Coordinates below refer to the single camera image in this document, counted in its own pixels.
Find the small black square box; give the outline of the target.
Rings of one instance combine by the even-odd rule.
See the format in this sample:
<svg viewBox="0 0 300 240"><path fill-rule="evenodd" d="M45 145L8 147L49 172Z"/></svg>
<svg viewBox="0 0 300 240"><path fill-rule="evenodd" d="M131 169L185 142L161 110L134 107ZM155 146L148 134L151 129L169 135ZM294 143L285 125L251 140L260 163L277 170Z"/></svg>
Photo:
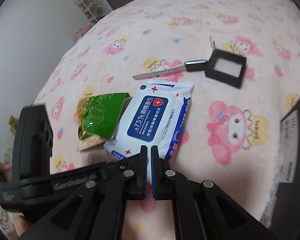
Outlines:
<svg viewBox="0 0 300 240"><path fill-rule="evenodd" d="M214 49L205 67L207 78L240 89L242 87L247 58L224 50Z"/></svg>

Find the black storage box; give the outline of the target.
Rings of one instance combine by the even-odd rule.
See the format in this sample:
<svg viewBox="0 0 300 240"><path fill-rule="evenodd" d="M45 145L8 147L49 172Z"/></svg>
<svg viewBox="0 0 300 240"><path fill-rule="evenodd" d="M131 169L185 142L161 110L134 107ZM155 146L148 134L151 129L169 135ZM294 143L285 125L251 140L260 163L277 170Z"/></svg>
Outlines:
<svg viewBox="0 0 300 240"><path fill-rule="evenodd" d="M300 99L281 120L276 160L260 222L278 239L300 239Z"/></svg>

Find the pink cartoon blanket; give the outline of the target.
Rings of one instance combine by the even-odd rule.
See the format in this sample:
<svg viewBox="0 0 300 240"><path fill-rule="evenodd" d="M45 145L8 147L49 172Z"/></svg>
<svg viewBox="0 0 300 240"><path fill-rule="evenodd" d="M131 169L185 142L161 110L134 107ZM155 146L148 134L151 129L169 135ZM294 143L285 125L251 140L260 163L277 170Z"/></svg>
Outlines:
<svg viewBox="0 0 300 240"><path fill-rule="evenodd" d="M192 180L215 181L261 218L280 120L300 99L300 11L290 0L136 0L111 12L64 54L37 97L54 132L51 172L106 156L77 150L76 107L84 94L134 95L141 82L133 75L206 59L213 48L247 58L242 88L204 72L165 77L193 85L172 163Z"/></svg>

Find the white shoe rack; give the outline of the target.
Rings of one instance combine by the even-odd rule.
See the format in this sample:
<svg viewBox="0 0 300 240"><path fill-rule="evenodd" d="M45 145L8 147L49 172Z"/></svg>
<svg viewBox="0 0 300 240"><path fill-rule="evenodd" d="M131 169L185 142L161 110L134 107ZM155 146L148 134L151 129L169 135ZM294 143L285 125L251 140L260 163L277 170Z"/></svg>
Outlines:
<svg viewBox="0 0 300 240"><path fill-rule="evenodd" d="M74 3L91 24L96 24L105 16L105 13L96 0L75 0Z"/></svg>

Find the cartoon sticker card packet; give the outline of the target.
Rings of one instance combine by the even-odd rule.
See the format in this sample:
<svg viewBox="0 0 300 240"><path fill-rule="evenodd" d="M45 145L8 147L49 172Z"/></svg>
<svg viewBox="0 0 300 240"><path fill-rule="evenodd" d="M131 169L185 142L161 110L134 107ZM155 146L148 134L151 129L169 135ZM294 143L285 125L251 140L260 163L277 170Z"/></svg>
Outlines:
<svg viewBox="0 0 300 240"><path fill-rule="evenodd" d="M96 134L85 134L83 138L79 139L76 152L82 152L95 146L104 145L106 141L113 139L113 137L114 135L111 135L109 139L104 139Z"/></svg>

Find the white blue wet wipes pack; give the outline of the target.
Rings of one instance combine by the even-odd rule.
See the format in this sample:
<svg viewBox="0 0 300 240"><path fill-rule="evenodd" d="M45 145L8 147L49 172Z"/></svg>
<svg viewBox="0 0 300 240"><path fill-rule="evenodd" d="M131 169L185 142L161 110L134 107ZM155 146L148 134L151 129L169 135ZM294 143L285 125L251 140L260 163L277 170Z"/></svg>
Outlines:
<svg viewBox="0 0 300 240"><path fill-rule="evenodd" d="M159 156L170 160L178 148L193 85L188 82L149 80L140 86L121 116L105 150L116 159L156 145Z"/></svg>

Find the green snack packet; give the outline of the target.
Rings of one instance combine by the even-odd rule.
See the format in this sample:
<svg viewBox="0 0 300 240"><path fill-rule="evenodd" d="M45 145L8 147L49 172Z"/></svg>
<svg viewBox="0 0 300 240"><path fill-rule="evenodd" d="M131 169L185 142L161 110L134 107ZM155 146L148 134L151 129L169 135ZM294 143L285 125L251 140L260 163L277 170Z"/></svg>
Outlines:
<svg viewBox="0 0 300 240"><path fill-rule="evenodd" d="M130 99L129 93L110 93L80 99L76 109L78 138L82 140L97 135L101 139L110 139Z"/></svg>

